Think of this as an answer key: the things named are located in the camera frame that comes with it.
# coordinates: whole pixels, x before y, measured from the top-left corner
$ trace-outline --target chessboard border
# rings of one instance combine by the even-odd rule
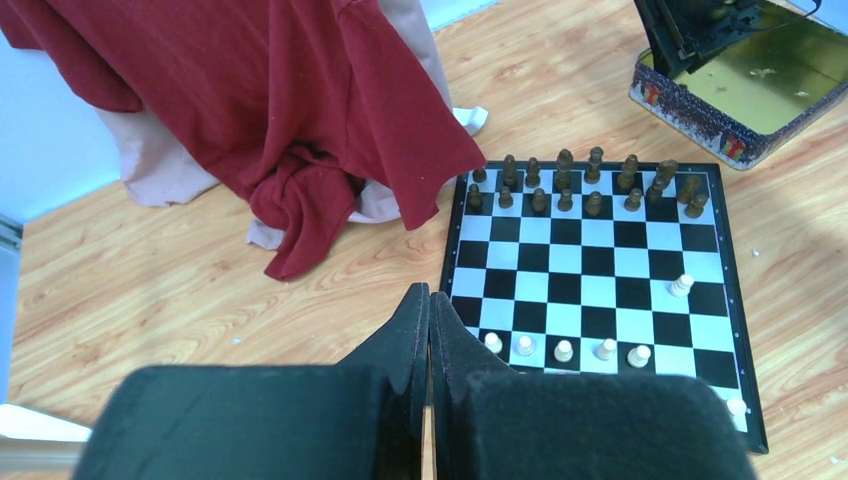
[[[487,170],[501,169],[504,162],[502,160],[489,160],[484,167]],[[519,169],[526,169],[528,161],[515,161]],[[604,162],[600,169],[603,171],[621,171],[623,162]],[[556,162],[543,161],[539,159],[539,166],[542,170],[556,170]],[[639,162],[639,172],[653,172],[657,170],[659,162]],[[589,167],[588,162],[574,162],[573,170],[586,170]],[[724,184],[721,178],[721,167],[715,163],[680,163],[678,173],[693,172],[704,173],[710,180],[709,189],[711,192],[717,192],[718,195],[711,194],[713,208],[715,211],[715,225],[717,234],[723,237],[723,241],[718,241],[718,248],[722,258],[727,262],[728,269],[724,272],[724,283],[728,289],[728,297],[734,299],[733,303],[728,302],[728,316],[730,322],[736,331],[739,332],[739,338],[736,342],[736,355],[739,365],[746,372],[745,375],[739,375],[740,389],[743,397],[747,397],[751,414],[748,415],[748,431],[739,432],[746,446],[751,452],[767,454],[769,453],[768,440],[765,429],[765,418],[763,414],[762,402],[760,400],[758,382],[756,372],[754,370],[753,350],[751,349],[751,341],[748,334],[748,322],[745,316],[745,308],[742,302],[742,289],[739,281],[739,272],[736,264],[736,254],[733,248],[733,239],[730,231],[729,213],[727,211],[727,202],[724,196]],[[439,281],[439,289],[451,297],[451,279],[453,271],[456,268],[456,256],[459,247],[459,235],[462,225],[462,218],[465,209],[466,191],[468,188],[468,179],[471,172],[464,173],[456,177],[456,190],[454,191],[453,202],[451,202],[451,216],[448,224],[447,241],[445,244],[445,255],[442,264],[441,279]]]

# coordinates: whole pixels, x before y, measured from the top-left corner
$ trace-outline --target black pawn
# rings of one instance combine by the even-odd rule
[[[571,207],[574,206],[574,199],[572,199],[571,190],[565,188],[559,194],[559,202],[557,202],[557,208],[561,212],[567,212],[571,210]]]

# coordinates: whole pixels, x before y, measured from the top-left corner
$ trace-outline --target black square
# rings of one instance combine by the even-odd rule
[[[515,297],[515,270],[486,270],[486,284],[483,286],[483,296],[487,298]]]
[[[633,365],[630,365],[630,362],[627,361],[627,355],[630,353],[630,350],[638,347],[640,344],[638,343],[629,343],[629,342],[618,342],[616,353],[618,354],[618,374],[619,375],[627,375],[627,374],[656,374],[657,367],[654,363],[654,352],[651,349],[651,356],[648,358],[648,363],[641,368],[636,368]]]
[[[574,273],[548,274],[548,302],[580,305],[580,275]]]
[[[606,247],[583,247],[583,275],[615,276],[615,250]]]
[[[597,215],[589,215],[586,213],[586,203],[589,201],[591,191],[583,194],[583,218],[589,220],[612,220],[612,197],[604,195],[601,197],[601,211]]]
[[[727,297],[721,283],[699,282],[689,291],[689,312],[696,315],[727,316]]]
[[[571,177],[571,184],[568,186],[568,189],[571,190],[572,195],[580,195],[583,193],[583,171],[581,170],[571,170],[569,172],[569,177]],[[551,184],[547,186],[547,191],[556,192],[559,194],[559,190],[556,188],[556,170],[554,170],[553,175],[551,175]]]
[[[515,175],[516,181],[515,185],[509,187],[509,191],[512,193],[519,193],[524,191],[524,170],[519,168]],[[495,183],[495,191],[500,192],[501,187],[504,186],[503,183],[503,167],[498,170],[497,183]]]
[[[679,313],[654,313],[654,343],[675,347],[692,346],[692,327],[689,315]]]
[[[480,326],[480,312],[483,308],[482,298],[451,297],[451,304],[463,325],[467,327]]]
[[[517,242],[521,231],[521,219],[515,217],[492,217],[490,238],[495,242]]]
[[[617,277],[615,306],[635,310],[651,309],[651,281],[646,278]]]
[[[473,240],[462,240],[459,242],[456,266],[468,268],[486,268],[486,259],[489,257],[489,243]]]
[[[656,200],[645,200],[645,220],[649,222],[678,222],[680,221],[677,211],[677,199],[661,197]]]
[[[550,246],[522,243],[518,245],[518,269],[525,272],[547,272]]]
[[[648,229],[643,222],[614,222],[616,247],[648,248]]]
[[[521,203],[521,215],[524,217],[550,217],[551,216],[551,200],[552,196],[550,193],[545,193],[545,210],[541,212],[536,212],[533,210],[533,194],[525,193],[521,197],[523,197],[523,201]]]
[[[677,280],[683,275],[683,253],[668,250],[649,250],[648,267],[654,280]]]
[[[514,332],[545,333],[548,306],[538,302],[515,302],[512,314]]]
[[[554,350],[561,340],[568,340],[571,343],[571,360],[560,362],[554,357]],[[560,370],[571,370],[573,372],[580,371],[580,338],[578,337],[560,337],[558,335],[548,335],[545,337],[545,367],[558,368]]]
[[[497,336],[501,339],[501,343],[503,344],[503,348],[501,348],[501,351],[497,354],[498,358],[503,360],[504,363],[509,363],[509,352],[512,349],[512,332],[481,328],[477,334],[477,338],[479,338],[481,342],[485,343],[486,335],[491,332],[497,334]]]
[[[551,219],[551,244],[580,245],[583,241],[583,224],[568,218]]]
[[[636,172],[633,176],[633,185],[630,188],[621,188],[618,186],[618,177],[621,176],[621,172],[613,172],[612,174],[612,193],[613,195],[630,195],[630,191],[634,188],[638,188],[642,190],[642,172]]]
[[[712,225],[680,224],[683,250],[689,252],[717,252],[715,227]]]
[[[580,334],[584,338],[615,338],[615,309],[601,307],[582,308]]]
[[[483,204],[479,207],[479,210],[475,210],[468,203],[468,195],[465,196],[465,215],[468,216],[477,216],[482,215],[485,217],[492,216],[492,211],[494,210],[494,202],[495,202],[495,194],[494,193],[481,193],[483,196]]]
[[[739,388],[733,353],[695,349],[694,355],[698,378],[714,387]]]

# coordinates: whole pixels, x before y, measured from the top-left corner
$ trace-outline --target black foam object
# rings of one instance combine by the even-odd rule
[[[137,370],[73,478],[420,479],[429,304],[412,285],[337,365]]]
[[[705,383],[519,374],[465,330],[446,295],[432,311],[439,480],[756,478]]]

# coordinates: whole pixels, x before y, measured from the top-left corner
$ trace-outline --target wooden floor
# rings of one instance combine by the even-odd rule
[[[506,0],[438,32],[456,104],[490,112],[484,152],[716,161],[627,98],[646,48],[633,2],[566,4]],[[753,459],[762,478],[848,478],[846,136],[843,104],[755,170],[723,169],[772,449]],[[414,232],[351,225],[284,284],[223,189],[167,210],[118,185],[92,194],[27,226],[10,401],[91,424],[142,365],[335,362],[410,283],[437,288],[449,198]]]

